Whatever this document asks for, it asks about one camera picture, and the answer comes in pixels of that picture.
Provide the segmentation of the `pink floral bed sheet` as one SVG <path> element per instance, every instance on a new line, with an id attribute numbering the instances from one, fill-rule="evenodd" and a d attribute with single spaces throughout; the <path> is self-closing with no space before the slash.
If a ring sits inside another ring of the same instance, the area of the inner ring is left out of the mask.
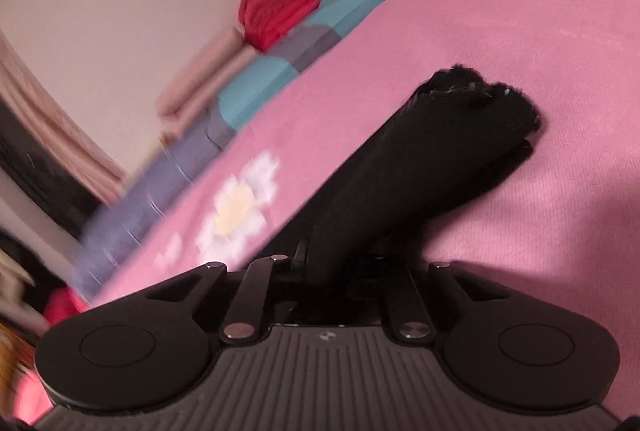
<path id="1" fill-rule="evenodd" d="M 639 0 L 388 0 L 35 353 L 14 430 L 634 430 Z"/>

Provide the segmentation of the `red clothes pile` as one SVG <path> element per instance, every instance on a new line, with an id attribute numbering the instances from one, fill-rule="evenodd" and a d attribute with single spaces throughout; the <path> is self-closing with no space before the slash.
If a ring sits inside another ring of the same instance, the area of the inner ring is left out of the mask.
<path id="1" fill-rule="evenodd" d="M 43 317 L 49 326 L 54 326 L 65 319 L 74 317 L 88 310 L 87 303 L 76 295 L 70 287 L 55 289 L 43 310 Z"/>

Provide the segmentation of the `pink folded blanket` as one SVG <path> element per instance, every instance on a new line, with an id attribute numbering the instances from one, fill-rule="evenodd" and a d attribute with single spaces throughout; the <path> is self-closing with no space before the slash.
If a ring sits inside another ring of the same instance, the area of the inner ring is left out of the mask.
<path id="1" fill-rule="evenodd" d="M 230 81 L 260 53 L 235 27 L 209 40 L 176 74 L 155 103 L 165 143 L 180 138 Z"/>

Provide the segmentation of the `black pants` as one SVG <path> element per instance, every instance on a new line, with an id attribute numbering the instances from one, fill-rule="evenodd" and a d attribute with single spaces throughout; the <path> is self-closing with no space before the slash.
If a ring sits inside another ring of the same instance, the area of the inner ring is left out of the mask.
<path id="1" fill-rule="evenodd" d="M 262 247 L 306 251 L 288 323 L 356 324 L 384 291 L 375 262 L 416 266 L 427 224 L 509 177 L 540 125 L 516 88 L 460 65 L 435 72 Z"/>

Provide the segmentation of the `red folded blanket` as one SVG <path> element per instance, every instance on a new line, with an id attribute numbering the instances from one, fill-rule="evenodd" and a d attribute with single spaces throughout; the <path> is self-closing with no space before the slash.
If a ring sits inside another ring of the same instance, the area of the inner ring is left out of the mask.
<path id="1" fill-rule="evenodd" d="M 240 0 L 245 42 L 266 52 L 320 5 L 320 0 Z"/>

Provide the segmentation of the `blue plaid folded quilt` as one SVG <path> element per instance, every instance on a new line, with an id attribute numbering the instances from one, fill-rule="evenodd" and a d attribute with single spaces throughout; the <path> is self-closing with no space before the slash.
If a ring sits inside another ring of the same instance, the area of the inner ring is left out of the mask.
<path id="1" fill-rule="evenodd" d="M 122 199 L 93 214 L 74 258 L 70 285 L 76 295 L 86 302 L 98 295 L 235 134 L 224 120 L 204 114 L 181 138 L 160 150 Z"/>

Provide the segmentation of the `pink curtain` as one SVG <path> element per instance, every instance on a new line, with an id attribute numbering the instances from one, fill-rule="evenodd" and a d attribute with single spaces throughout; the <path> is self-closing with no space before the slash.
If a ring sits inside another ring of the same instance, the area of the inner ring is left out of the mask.
<path id="1" fill-rule="evenodd" d="M 1 99 L 30 135 L 102 202 L 116 202 L 125 171 L 70 119 L 7 38 L 1 39 Z"/>

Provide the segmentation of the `dark window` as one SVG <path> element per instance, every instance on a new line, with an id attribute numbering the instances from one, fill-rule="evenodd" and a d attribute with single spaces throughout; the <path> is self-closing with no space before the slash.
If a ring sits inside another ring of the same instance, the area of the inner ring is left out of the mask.
<path id="1" fill-rule="evenodd" d="M 102 202 L 68 173 L 1 103 L 1 168 L 26 196 L 78 239 Z"/>

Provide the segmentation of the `hanging clothes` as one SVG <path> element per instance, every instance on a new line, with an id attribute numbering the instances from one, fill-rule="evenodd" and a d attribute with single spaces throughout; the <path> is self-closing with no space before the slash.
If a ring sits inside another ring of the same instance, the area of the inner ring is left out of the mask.
<path id="1" fill-rule="evenodd" d="M 1 232 L 1 316 L 17 327 L 42 335 L 43 312 L 51 293 L 50 275 L 39 260 L 5 231 Z"/>

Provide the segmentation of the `teal grey striped quilt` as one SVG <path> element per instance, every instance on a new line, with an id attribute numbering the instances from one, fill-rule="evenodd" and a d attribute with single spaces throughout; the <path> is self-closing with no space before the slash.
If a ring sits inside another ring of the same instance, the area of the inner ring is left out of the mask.
<path id="1" fill-rule="evenodd" d="M 207 137 L 219 148 L 259 109 L 325 55 L 386 0 L 320 0 L 290 33 L 238 73 L 209 113 Z"/>

